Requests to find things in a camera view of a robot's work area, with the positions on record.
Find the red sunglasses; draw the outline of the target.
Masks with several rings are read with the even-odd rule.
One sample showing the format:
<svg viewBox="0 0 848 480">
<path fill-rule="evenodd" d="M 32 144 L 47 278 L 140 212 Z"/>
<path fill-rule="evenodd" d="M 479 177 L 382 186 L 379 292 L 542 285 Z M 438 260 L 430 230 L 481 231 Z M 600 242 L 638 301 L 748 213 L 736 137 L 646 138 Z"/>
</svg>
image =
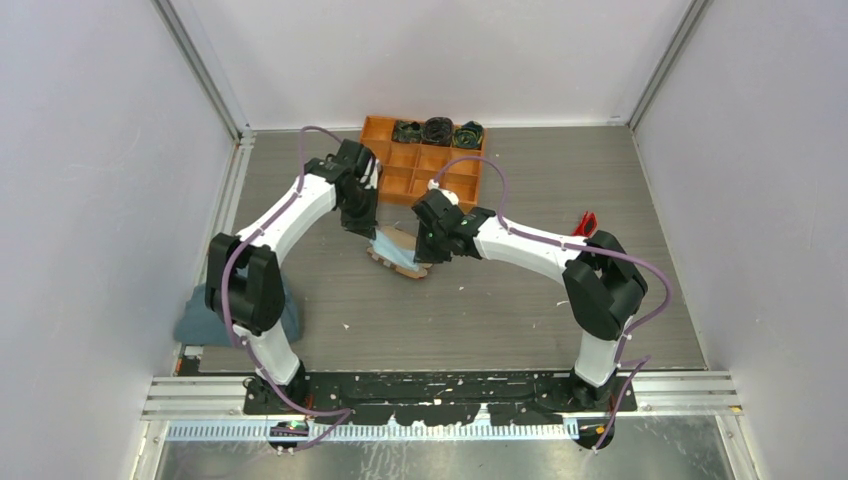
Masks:
<svg viewBox="0 0 848 480">
<path fill-rule="evenodd" d="M 572 236 L 590 238 L 597 230 L 598 222 L 593 211 L 585 211 L 578 225 L 572 232 Z"/>
</svg>

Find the rolled green patterned tie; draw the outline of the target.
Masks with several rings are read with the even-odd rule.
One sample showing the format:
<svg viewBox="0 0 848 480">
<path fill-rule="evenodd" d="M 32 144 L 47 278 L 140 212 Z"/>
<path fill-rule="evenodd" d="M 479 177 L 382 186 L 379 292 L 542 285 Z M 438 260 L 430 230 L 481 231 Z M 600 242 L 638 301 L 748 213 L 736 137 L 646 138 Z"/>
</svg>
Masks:
<svg viewBox="0 0 848 480">
<path fill-rule="evenodd" d="M 485 129 L 476 121 L 456 126 L 452 134 L 452 147 L 464 150 L 480 150 L 484 143 Z"/>
</svg>

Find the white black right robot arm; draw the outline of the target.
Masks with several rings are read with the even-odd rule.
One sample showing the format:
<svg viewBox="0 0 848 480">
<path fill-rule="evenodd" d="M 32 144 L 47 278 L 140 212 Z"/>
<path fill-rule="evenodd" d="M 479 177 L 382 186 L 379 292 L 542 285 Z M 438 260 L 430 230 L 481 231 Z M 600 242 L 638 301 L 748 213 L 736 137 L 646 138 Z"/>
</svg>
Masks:
<svg viewBox="0 0 848 480">
<path fill-rule="evenodd" d="M 610 400 L 624 330 L 647 292 L 644 277 L 614 235 L 556 236 L 510 222 L 494 210 L 463 211 L 455 194 L 439 188 L 427 191 L 412 210 L 419 221 L 416 260 L 500 261 L 561 285 L 582 337 L 560 397 L 589 411 Z"/>
</svg>

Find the dark blue-grey cloth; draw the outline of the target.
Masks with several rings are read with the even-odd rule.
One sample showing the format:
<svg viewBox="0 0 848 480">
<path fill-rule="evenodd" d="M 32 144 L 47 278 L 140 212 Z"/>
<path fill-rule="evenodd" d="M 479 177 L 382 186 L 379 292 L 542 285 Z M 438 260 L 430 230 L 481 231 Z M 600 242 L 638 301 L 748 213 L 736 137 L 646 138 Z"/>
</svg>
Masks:
<svg viewBox="0 0 848 480">
<path fill-rule="evenodd" d="M 283 279 L 283 288 L 285 304 L 280 321 L 287 339 L 294 343 L 302 338 L 302 320 L 295 296 L 286 279 Z M 194 287 L 182 316 L 174 327 L 173 338 L 185 345 L 231 347 L 232 343 L 224 323 L 205 304 L 205 290 L 205 283 Z"/>
</svg>

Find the orange wooden divided tray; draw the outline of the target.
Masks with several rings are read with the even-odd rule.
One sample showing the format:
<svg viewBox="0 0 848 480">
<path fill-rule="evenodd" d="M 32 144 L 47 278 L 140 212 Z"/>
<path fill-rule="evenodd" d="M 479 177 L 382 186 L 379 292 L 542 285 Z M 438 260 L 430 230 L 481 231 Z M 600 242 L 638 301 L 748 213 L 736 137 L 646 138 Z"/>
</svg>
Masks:
<svg viewBox="0 0 848 480">
<path fill-rule="evenodd" d="M 435 176 L 443 188 L 455 192 L 460 207 L 468 211 L 478 203 L 482 184 L 482 162 L 487 131 L 480 150 L 464 150 L 391 141 L 396 120 L 417 121 L 385 116 L 366 117 L 360 133 L 360 142 L 377 155 L 382 166 L 379 179 L 379 201 L 383 204 L 410 206 L 424 195 L 427 183 Z"/>
</svg>

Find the rolled black brown tie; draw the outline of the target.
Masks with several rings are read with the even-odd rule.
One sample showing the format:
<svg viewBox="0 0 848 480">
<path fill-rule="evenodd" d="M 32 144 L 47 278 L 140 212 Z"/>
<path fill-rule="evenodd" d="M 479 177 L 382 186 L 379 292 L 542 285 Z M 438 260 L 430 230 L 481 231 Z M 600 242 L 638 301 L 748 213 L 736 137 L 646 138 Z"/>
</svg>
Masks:
<svg viewBox="0 0 848 480">
<path fill-rule="evenodd" d="M 421 127 L 423 145 L 450 147 L 453 143 L 455 125 L 448 117 L 431 117 Z"/>
</svg>

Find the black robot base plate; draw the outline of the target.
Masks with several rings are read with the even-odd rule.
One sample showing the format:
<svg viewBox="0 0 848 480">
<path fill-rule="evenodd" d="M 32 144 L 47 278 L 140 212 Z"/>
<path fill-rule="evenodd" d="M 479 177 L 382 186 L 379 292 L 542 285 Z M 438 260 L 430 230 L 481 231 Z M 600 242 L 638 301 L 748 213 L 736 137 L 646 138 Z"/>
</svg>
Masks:
<svg viewBox="0 0 848 480">
<path fill-rule="evenodd" d="M 566 372 L 311 372 L 295 400 L 324 412 L 331 425 L 349 409 L 348 423 L 401 426 L 468 425 L 487 413 L 496 426 L 553 425 L 586 411 Z"/>
</svg>

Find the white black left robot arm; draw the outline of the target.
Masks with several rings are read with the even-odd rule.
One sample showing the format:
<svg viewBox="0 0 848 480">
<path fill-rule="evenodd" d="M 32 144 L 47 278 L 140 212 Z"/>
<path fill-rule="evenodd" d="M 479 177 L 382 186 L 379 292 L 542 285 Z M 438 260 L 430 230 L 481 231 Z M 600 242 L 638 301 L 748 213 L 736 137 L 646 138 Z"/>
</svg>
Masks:
<svg viewBox="0 0 848 480">
<path fill-rule="evenodd" d="M 285 290 L 281 265 L 318 220 L 337 212 L 343 230 L 372 239 L 378 222 L 376 155 L 344 140 L 338 151 L 309 160 L 291 189 L 237 234 L 218 233 L 207 256 L 205 304 L 235 341 L 245 340 L 272 384 L 268 400 L 280 412 L 298 412 L 307 398 L 302 362 L 282 326 Z"/>
</svg>

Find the rolled dark green tie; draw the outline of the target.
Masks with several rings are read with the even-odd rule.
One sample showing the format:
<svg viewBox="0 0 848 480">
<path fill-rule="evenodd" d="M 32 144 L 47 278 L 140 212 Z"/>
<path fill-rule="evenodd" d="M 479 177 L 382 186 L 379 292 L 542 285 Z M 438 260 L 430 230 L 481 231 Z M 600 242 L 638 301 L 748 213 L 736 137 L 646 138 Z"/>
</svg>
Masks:
<svg viewBox="0 0 848 480">
<path fill-rule="evenodd" d="M 419 144 L 422 139 L 422 124 L 417 121 L 398 119 L 393 124 L 391 141 L 403 144 Z"/>
</svg>

